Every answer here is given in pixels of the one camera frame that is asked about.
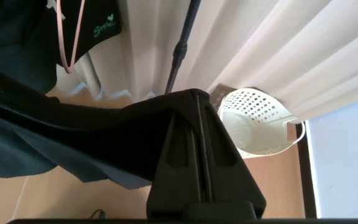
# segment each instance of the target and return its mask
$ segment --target black pole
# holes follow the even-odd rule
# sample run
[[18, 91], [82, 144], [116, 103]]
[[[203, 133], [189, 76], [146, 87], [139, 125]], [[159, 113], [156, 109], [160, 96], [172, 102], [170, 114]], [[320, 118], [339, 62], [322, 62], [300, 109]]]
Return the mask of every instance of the black pole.
[[169, 73], [167, 87], [165, 88], [165, 94], [172, 91], [173, 84], [178, 74], [181, 61], [185, 58], [187, 52], [187, 40], [189, 39], [191, 28], [193, 27], [194, 20], [196, 19], [198, 6], [200, 6], [201, 0], [191, 0], [189, 10], [187, 11], [185, 24], [181, 31], [180, 40], [177, 43], [175, 50], [173, 51], [172, 68]]

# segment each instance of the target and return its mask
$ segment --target dark baseboard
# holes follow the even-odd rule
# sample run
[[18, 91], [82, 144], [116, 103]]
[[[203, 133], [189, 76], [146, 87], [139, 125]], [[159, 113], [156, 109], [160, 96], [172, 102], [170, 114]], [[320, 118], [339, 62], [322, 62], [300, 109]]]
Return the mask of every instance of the dark baseboard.
[[[296, 135], [300, 137], [302, 126], [296, 125]], [[314, 198], [313, 182], [311, 179], [311, 167], [308, 140], [306, 135], [298, 142], [299, 163], [301, 169], [301, 181], [303, 191], [303, 203], [305, 206], [306, 218], [317, 218], [316, 200]]]

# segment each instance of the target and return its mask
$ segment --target green heart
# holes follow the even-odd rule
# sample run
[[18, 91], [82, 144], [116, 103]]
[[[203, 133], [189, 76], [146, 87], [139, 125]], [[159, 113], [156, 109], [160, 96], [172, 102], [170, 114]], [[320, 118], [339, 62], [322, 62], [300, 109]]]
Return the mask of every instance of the green heart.
[[112, 21], [113, 19], [114, 19], [114, 15], [113, 15], [113, 14], [111, 14], [110, 16], [107, 17], [107, 20]]

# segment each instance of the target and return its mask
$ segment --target dark garment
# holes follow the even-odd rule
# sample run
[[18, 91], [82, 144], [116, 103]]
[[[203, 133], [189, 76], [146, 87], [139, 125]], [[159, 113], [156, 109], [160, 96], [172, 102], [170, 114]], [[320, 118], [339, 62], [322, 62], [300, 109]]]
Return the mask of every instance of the dark garment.
[[[80, 2], [62, 1], [68, 61], [71, 60]], [[40, 0], [0, 1], [0, 72], [39, 93], [47, 93], [56, 85], [56, 64], [62, 64], [56, 12], [46, 5], [46, 1]], [[96, 44], [120, 31], [116, 1], [86, 1], [76, 61]]]
[[56, 165], [83, 182], [133, 189], [153, 180], [172, 113], [197, 131], [201, 90], [158, 96], [120, 110], [63, 105], [0, 74], [0, 177]]

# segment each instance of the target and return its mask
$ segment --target pleated curtain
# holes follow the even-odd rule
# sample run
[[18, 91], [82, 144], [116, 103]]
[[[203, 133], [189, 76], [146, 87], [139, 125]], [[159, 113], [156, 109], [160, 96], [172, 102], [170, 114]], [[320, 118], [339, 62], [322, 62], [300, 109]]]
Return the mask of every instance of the pleated curtain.
[[[95, 100], [164, 93], [189, 0], [120, 0], [122, 33], [57, 88]], [[254, 87], [302, 120], [358, 101], [358, 0], [203, 0], [173, 91]]]

